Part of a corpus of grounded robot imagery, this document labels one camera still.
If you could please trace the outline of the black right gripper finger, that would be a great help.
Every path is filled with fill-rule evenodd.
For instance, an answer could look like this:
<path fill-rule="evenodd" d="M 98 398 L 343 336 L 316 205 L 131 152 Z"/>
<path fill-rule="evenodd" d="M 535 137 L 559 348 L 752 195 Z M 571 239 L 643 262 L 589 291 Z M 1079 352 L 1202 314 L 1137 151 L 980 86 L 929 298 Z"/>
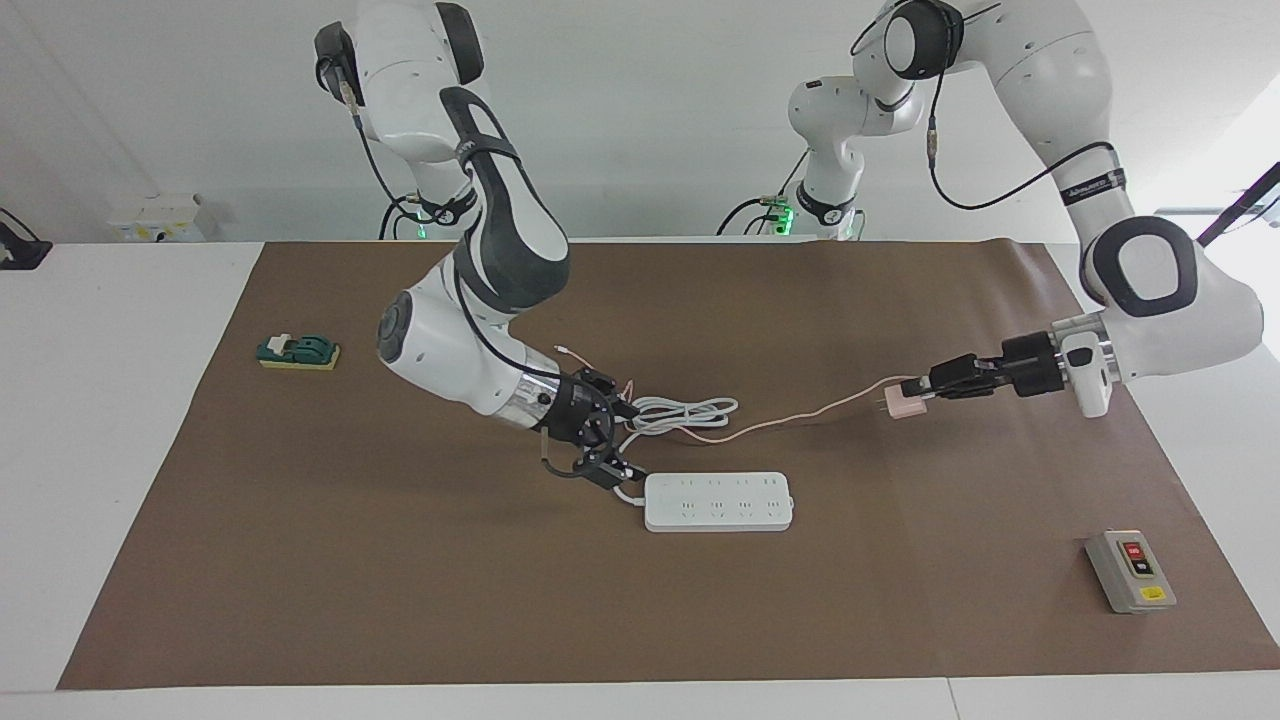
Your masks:
<path fill-rule="evenodd" d="M 589 450 L 572 465 L 572 473 L 603 489 L 614 489 L 625 482 L 644 482 L 649 471 L 630 462 L 617 450 Z"/>
<path fill-rule="evenodd" d="M 617 421 L 632 421 L 640 414 L 640 410 L 625 397 L 625 389 L 613 377 L 593 368 L 581 368 L 580 380 L 607 402 Z"/>

